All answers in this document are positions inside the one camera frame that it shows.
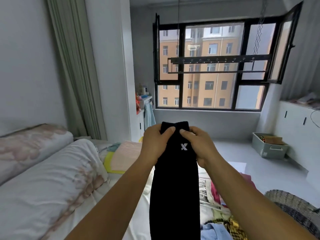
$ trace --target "storage bin handle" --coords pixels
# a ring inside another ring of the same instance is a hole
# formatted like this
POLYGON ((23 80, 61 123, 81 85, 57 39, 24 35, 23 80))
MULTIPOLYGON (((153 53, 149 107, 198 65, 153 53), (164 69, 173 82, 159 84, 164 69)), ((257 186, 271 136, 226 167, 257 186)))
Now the storage bin handle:
POLYGON ((283 151, 283 149, 282 149, 282 148, 277 149, 277 148, 272 148, 272 146, 270 146, 270 150, 283 151))

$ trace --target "curtain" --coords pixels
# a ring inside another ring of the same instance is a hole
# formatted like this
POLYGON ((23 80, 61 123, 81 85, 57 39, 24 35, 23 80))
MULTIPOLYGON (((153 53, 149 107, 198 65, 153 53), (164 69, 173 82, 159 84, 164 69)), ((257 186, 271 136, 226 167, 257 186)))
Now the curtain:
POLYGON ((318 90, 314 84, 320 76, 319 10, 320 0, 304 0, 293 40, 296 47, 291 49, 282 82, 282 100, 297 99, 318 90))
POLYGON ((85 0, 47 0, 62 63, 68 129, 106 140, 85 0))

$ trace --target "floor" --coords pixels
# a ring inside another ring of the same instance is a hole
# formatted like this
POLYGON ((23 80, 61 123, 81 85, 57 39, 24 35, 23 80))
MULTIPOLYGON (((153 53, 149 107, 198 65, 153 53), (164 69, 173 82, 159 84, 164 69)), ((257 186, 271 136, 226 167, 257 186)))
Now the floor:
POLYGON ((251 147, 250 142, 214 141, 226 161, 247 163, 245 173, 250 174, 257 189, 290 192, 315 207, 320 207, 320 192, 307 181, 306 172, 288 161, 264 159, 251 147))

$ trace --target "person's right hand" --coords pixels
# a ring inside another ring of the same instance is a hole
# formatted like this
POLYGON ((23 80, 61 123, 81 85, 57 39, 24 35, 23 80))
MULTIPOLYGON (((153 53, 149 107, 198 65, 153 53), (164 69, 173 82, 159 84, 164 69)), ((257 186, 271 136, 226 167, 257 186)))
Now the person's right hand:
POLYGON ((190 141, 200 167, 206 168, 211 159, 220 156, 209 134, 198 127, 190 126, 190 132, 181 129, 180 134, 190 141))

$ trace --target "black garment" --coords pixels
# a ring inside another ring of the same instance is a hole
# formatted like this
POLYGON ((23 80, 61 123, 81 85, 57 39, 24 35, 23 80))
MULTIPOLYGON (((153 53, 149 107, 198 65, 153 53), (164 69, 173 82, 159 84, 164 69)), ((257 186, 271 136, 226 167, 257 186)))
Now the black garment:
POLYGON ((180 129, 189 131, 187 121, 162 122, 161 131, 176 130, 155 165, 150 195, 152 240, 200 239, 199 177, 196 154, 180 129))

